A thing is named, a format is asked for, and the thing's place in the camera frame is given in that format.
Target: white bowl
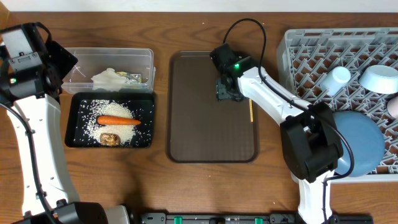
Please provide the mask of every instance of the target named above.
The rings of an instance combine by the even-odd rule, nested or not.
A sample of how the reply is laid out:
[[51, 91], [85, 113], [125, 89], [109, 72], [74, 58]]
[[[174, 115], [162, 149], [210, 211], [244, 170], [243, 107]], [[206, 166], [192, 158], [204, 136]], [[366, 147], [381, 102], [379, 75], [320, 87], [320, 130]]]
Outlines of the white bowl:
[[373, 65], [365, 70], [359, 84], [375, 93], [397, 93], [398, 71], [385, 65]]

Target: brown tray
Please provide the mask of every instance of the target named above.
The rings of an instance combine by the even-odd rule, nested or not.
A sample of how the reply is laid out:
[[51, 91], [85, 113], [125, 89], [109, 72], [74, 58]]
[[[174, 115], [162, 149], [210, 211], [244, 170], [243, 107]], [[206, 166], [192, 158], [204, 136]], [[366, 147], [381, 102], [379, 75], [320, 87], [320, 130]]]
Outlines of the brown tray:
[[179, 52], [170, 61], [167, 155], [175, 162], [251, 162], [258, 155], [256, 106], [217, 101], [220, 75], [210, 52]]

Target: clear plastic bin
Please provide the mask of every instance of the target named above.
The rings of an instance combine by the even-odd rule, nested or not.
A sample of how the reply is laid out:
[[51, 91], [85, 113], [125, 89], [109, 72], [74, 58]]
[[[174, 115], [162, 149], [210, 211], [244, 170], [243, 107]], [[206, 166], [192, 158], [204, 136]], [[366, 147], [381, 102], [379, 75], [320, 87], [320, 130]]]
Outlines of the clear plastic bin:
[[[106, 86], [106, 89], [114, 87], [118, 91], [133, 93], [152, 93], [154, 91], [155, 67], [154, 53], [151, 49], [106, 47], [66, 49], [78, 59], [78, 63], [63, 79], [62, 88], [68, 93], [107, 91], [102, 86]], [[141, 74], [142, 83], [94, 84], [91, 78], [107, 68], [114, 68], [117, 72]]]

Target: cable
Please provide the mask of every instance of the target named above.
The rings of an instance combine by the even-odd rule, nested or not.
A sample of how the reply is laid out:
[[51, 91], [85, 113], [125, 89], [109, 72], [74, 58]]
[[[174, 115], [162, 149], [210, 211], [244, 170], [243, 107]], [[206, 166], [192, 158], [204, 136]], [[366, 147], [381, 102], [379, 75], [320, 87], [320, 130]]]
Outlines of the cable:
[[24, 119], [17, 112], [15, 112], [13, 109], [9, 108], [8, 106], [4, 105], [3, 103], [0, 103], [0, 106], [2, 106], [6, 110], [8, 110], [12, 115], [14, 115], [21, 122], [23, 127], [25, 128], [25, 134], [26, 134], [28, 142], [29, 142], [30, 159], [32, 161], [32, 172], [33, 172], [33, 179], [34, 179], [35, 186], [36, 186], [37, 196], [39, 197], [39, 200], [40, 200], [41, 204], [43, 205], [45, 214], [51, 221], [51, 224], [58, 224], [59, 222], [56, 221], [55, 217], [52, 215], [52, 212], [51, 212], [49, 206], [47, 205], [47, 201], [44, 198], [45, 196], [44, 196], [44, 193], [42, 190], [42, 185], [40, 184], [39, 173], [37, 171], [36, 154], [35, 154], [35, 148], [34, 148], [33, 136], [32, 136], [33, 133], [32, 133], [32, 131], [30, 131], [29, 126], [26, 123], [26, 121], [24, 121]]
[[262, 81], [264, 84], [266, 84], [266, 86], [267, 86], [268, 88], [270, 88], [276, 95], [280, 96], [280, 97], [281, 97], [283, 100], [285, 100], [286, 102], [289, 102], [291, 106], [294, 106], [294, 107], [296, 107], [296, 108], [302, 110], [303, 112], [306, 112], [306, 113], [310, 114], [310, 115], [313, 116], [314, 118], [316, 118], [316, 119], [318, 119], [319, 121], [321, 121], [321, 122], [323, 122], [324, 124], [326, 124], [330, 129], [333, 130], [334, 133], [337, 134], [337, 136], [341, 139], [341, 141], [343, 142], [343, 144], [345, 145], [345, 147], [346, 147], [346, 149], [347, 149], [347, 151], [348, 151], [348, 154], [349, 154], [349, 161], [351, 162], [348, 171], [347, 171], [345, 174], [343, 174], [343, 175], [337, 175], [337, 176], [325, 178], [325, 180], [323, 180], [323, 217], [324, 217], [324, 219], [325, 219], [325, 224], [327, 224], [327, 221], [328, 221], [328, 219], [327, 219], [327, 217], [326, 217], [326, 187], [327, 187], [327, 185], [328, 185], [327, 182], [328, 182], [329, 180], [337, 180], [337, 179], [345, 178], [345, 177], [349, 176], [349, 175], [352, 173], [352, 171], [354, 170], [354, 154], [353, 154], [353, 151], [352, 151], [351, 147], [349, 146], [347, 140], [344, 138], [344, 136], [343, 136], [335, 127], [333, 127], [333, 125], [332, 125], [329, 121], [323, 119], [322, 117], [320, 117], [319, 115], [315, 114], [314, 112], [312, 112], [312, 111], [310, 111], [310, 110], [308, 110], [308, 109], [306, 109], [306, 108], [304, 108], [304, 107], [302, 107], [302, 106], [296, 104], [296, 103], [294, 102], [293, 99], [289, 99], [287, 96], [285, 96], [284, 94], [282, 94], [281, 92], [279, 92], [278, 90], [276, 90], [276, 89], [266, 80], [266, 78], [262, 75], [262, 73], [261, 73], [261, 67], [262, 67], [262, 66], [261, 66], [261, 63], [262, 63], [262, 59], [264, 58], [264, 52], [265, 52], [265, 50], [266, 50], [267, 36], [266, 36], [266, 30], [264, 29], [264, 27], [261, 25], [261, 23], [260, 23], [259, 21], [255, 20], [255, 19], [251, 19], [251, 18], [244, 18], [244, 19], [240, 19], [240, 20], [236, 21], [236, 22], [228, 29], [227, 33], [225, 34], [223, 44], [226, 42], [226, 38], [227, 38], [229, 32], [231, 32], [232, 28], [233, 28], [236, 24], [238, 24], [238, 23], [240, 23], [240, 22], [242, 22], [242, 21], [251, 21], [251, 22], [256, 23], [256, 24], [260, 27], [260, 29], [262, 30], [262, 34], [263, 34], [263, 36], [264, 36], [264, 43], [263, 43], [263, 45], [262, 45], [262, 51], [261, 51], [261, 56], [260, 56], [259, 65], [258, 65], [258, 72], [259, 72], [259, 76], [260, 76], [261, 81]]

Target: green tape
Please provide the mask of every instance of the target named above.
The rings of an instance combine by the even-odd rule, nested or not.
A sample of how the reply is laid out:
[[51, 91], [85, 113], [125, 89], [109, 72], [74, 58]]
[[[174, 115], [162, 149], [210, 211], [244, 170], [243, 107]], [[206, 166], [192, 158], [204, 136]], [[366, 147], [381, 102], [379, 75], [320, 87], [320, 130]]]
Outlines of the green tape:
[[174, 224], [182, 224], [182, 217], [174, 217]]
[[255, 218], [254, 219], [254, 224], [262, 224], [262, 218]]

